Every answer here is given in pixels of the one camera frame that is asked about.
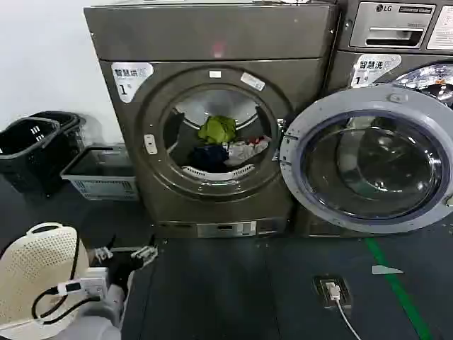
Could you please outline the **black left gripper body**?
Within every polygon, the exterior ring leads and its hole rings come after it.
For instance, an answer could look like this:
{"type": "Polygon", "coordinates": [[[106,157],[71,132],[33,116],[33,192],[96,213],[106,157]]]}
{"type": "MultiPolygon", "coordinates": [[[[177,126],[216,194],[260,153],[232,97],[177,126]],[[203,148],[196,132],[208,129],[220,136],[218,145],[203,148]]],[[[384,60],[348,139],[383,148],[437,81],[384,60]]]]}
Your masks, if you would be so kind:
{"type": "Polygon", "coordinates": [[[133,271],[137,269],[135,260],[130,252],[113,252],[113,256],[105,261],[108,269],[108,281],[111,285],[116,285],[128,294],[128,281],[133,271]]]}

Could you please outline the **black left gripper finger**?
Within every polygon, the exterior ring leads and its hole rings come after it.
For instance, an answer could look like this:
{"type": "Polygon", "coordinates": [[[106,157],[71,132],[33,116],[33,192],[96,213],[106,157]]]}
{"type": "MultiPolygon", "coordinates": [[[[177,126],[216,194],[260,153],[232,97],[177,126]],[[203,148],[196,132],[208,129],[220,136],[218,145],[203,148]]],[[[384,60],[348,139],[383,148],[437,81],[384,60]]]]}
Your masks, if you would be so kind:
{"type": "Polygon", "coordinates": [[[130,255],[134,268],[144,268],[151,264],[159,255],[159,248],[156,244],[156,235],[153,234],[146,246],[136,250],[130,255]]]}
{"type": "Polygon", "coordinates": [[[104,262],[113,258],[113,253],[112,253],[111,249],[115,243],[115,240],[116,240],[116,235],[114,234],[106,245],[95,248],[94,254],[95,254],[95,258],[98,263],[103,264],[104,262]]]}

